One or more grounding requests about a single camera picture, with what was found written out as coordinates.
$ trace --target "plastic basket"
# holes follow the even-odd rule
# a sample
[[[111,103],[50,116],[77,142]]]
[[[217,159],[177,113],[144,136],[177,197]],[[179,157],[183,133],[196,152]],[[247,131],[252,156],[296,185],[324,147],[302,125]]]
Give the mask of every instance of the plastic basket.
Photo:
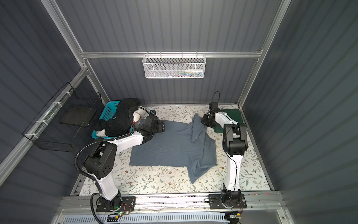
[[[106,104],[106,107],[104,108],[101,116],[100,116],[100,120],[103,119],[105,121],[108,121],[109,119],[112,119],[114,114],[116,113],[118,104],[119,104],[120,100],[118,101],[110,101]],[[92,132],[92,138],[99,138],[99,136],[96,135],[97,131],[93,131]],[[113,136],[113,137],[102,137],[104,139],[108,139],[108,138],[115,138],[117,136]]]
[[[204,78],[206,58],[203,57],[149,57],[143,56],[146,78]]]

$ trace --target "dark green cloth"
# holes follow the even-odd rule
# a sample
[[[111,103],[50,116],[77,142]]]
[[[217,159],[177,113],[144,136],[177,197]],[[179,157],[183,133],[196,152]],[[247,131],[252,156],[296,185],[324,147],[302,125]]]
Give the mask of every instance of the dark green cloth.
[[[239,123],[244,123],[242,121],[241,112],[239,109],[225,109],[223,111],[226,112],[227,115],[231,117],[234,121],[237,121]],[[214,128],[214,132],[223,133],[223,128],[219,124],[216,124],[216,127]]]

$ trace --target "enclosure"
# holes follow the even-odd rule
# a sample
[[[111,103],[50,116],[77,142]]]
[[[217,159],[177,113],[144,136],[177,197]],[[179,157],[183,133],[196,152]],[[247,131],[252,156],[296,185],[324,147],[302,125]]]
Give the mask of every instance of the enclosure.
[[[247,126],[240,222],[355,223],[357,9],[348,0],[0,0],[0,222],[96,223],[98,189],[73,161],[106,104],[137,98],[188,124],[219,91],[219,108],[237,109]],[[89,109],[69,128],[62,117],[73,105]],[[235,212],[205,202],[228,165],[224,133],[206,133],[216,166],[194,184],[186,167],[131,166],[131,148],[116,154],[114,183],[137,200],[121,223],[218,223]]]

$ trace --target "black mounting plate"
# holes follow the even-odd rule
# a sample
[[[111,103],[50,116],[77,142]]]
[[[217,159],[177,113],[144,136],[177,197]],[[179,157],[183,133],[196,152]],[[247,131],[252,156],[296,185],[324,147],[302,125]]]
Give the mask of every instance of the black mounting plate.
[[[247,208],[245,196],[241,194],[241,201],[233,202],[232,209],[245,209]],[[211,194],[209,195],[209,205],[210,209],[227,209],[230,207],[225,207],[222,203],[221,194]]]
[[[122,198],[122,201],[126,204],[126,211],[129,211],[129,208],[130,208],[130,211],[134,211],[136,197],[121,197],[121,198]],[[97,206],[96,212],[111,212],[110,209],[113,209],[107,203],[105,203],[102,198],[99,199],[98,204],[100,204],[100,205]],[[118,211],[124,211],[123,203]]]

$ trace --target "black wire basket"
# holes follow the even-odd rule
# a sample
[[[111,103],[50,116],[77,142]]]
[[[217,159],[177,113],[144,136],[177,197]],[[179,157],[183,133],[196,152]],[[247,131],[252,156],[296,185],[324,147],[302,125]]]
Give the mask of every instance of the black wire basket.
[[[23,136],[40,149],[64,152],[78,152],[93,141],[91,134],[94,125],[104,109],[100,93],[72,88],[58,102],[52,104],[45,116],[41,112],[37,115],[23,132]],[[85,112],[86,115],[82,113],[82,117],[86,117],[84,121],[76,125],[63,123],[63,116],[72,108],[79,107],[88,111]]]

